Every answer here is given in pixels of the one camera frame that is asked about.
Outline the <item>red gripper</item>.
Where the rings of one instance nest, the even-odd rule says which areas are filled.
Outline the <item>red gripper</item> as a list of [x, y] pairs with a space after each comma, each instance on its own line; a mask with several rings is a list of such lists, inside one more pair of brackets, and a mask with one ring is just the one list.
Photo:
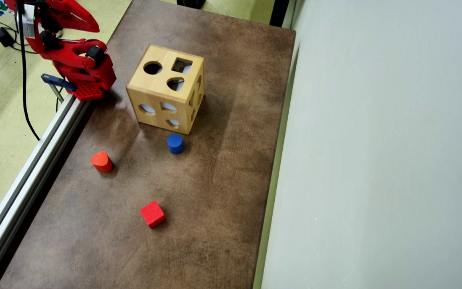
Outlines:
[[[77, 0], [35, 0], [36, 31], [40, 34], [49, 31], [54, 35], [61, 35], [63, 28], [76, 31], [99, 33], [99, 24]], [[58, 15], [68, 11], [73, 15], [66, 15], [58, 22]]]

